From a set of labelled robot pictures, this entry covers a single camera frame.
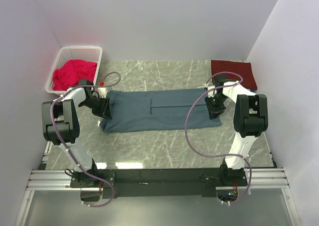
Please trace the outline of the blue-grey t-shirt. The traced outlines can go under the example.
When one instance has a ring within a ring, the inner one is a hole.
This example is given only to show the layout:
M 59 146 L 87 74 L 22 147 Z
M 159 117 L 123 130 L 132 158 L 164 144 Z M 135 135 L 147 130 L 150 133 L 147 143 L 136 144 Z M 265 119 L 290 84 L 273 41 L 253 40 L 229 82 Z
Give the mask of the blue-grey t-shirt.
M 103 119 L 105 133 L 200 129 L 221 126 L 219 118 L 209 119 L 204 89 L 123 92 L 110 91 L 112 119 Z

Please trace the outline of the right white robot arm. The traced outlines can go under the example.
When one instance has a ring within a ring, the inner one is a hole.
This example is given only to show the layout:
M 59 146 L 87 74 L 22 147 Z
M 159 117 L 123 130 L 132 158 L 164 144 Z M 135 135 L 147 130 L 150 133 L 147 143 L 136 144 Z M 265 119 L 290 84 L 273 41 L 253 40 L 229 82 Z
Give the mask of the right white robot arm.
M 205 97 L 210 119 L 224 113 L 226 99 L 235 103 L 233 126 L 236 133 L 229 155 L 225 157 L 228 168 L 219 173 L 219 181 L 229 186 L 236 180 L 233 170 L 245 166 L 244 158 L 253 143 L 268 128 L 268 101 L 266 95 L 251 92 L 240 81 L 228 79 L 225 72 L 214 75 L 213 85 L 217 89 L 208 92 Z

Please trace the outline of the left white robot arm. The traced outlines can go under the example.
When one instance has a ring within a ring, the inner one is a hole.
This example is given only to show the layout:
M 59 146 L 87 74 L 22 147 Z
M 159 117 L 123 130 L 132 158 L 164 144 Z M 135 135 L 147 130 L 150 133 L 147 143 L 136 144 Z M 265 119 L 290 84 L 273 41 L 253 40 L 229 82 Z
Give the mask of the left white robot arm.
M 95 163 L 78 140 L 80 124 L 77 109 L 85 106 L 92 114 L 104 119 L 111 119 L 110 99 L 107 88 L 94 86 L 89 80 L 80 80 L 54 101 L 42 103 L 42 130 L 44 138 L 59 146 L 73 163 L 73 169 L 84 172 L 82 181 L 88 187 L 99 183 L 100 175 L 93 169 Z

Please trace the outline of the folded dark red t-shirt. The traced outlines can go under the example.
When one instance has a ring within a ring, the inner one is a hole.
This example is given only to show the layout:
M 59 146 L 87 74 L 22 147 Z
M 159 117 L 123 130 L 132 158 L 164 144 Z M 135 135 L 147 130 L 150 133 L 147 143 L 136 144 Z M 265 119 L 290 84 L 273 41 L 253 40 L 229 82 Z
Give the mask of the folded dark red t-shirt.
M 253 76 L 251 63 L 235 62 L 226 60 L 211 60 L 211 74 L 219 72 L 233 72 L 243 78 L 241 85 L 247 89 L 256 91 L 258 89 L 255 78 Z

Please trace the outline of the white plastic laundry basket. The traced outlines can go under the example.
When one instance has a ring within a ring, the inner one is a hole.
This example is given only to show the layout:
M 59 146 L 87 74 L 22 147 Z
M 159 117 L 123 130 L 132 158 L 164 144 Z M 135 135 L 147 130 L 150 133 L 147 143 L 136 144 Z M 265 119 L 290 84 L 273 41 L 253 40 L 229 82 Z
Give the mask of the white plastic laundry basket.
M 99 46 L 89 45 L 73 45 L 60 48 L 52 67 L 49 71 L 48 79 L 45 84 L 45 91 L 50 94 L 64 94 L 65 91 L 53 90 L 54 82 L 52 80 L 53 73 L 56 69 L 60 69 L 69 60 L 81 59 L 85 61 L 97 63 L 93 83 L 97 82 L 97 76 L 100 68 L 103 50 Z

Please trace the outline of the aluminium rail frame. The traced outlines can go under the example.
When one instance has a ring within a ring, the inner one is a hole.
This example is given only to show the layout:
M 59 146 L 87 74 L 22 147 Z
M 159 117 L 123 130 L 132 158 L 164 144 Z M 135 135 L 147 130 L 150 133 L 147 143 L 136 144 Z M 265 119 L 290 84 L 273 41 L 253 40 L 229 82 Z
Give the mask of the aluminium rail frame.
M 18 226 L 299 226 L 301 220 L 282 168 L 253 169 L 240 203 L 222 206 L 200 196 L 113 200 L 103 208 L 81 206 L 62 171 L 30 175 Z

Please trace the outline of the crumpled pink-red t-shirt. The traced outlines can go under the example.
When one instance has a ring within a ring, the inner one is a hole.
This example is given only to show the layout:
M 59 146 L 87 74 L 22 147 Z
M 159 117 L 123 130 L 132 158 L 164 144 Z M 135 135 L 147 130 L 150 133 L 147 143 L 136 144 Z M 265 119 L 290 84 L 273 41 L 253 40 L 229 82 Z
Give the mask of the crumpled pink-red t-shirt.
M 54 91 L 65 91 L 71 86 L 77 85 L 81 79 L 93 82 L 96 69 L 96 62 L 81 59 L 69 60 L 60 69 L 56 69 L 53 72 L 52 89 Z

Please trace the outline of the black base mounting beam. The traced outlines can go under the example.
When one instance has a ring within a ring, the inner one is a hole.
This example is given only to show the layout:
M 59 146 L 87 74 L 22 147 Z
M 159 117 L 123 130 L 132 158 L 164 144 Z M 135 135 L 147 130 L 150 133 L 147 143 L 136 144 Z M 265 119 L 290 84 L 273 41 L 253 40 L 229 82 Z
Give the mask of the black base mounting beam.
M 248 177 L 244 169 L 120 169 L 98 170 L 102 197 L 202 196 L 215 197 L 218 187 L 245 187 Z

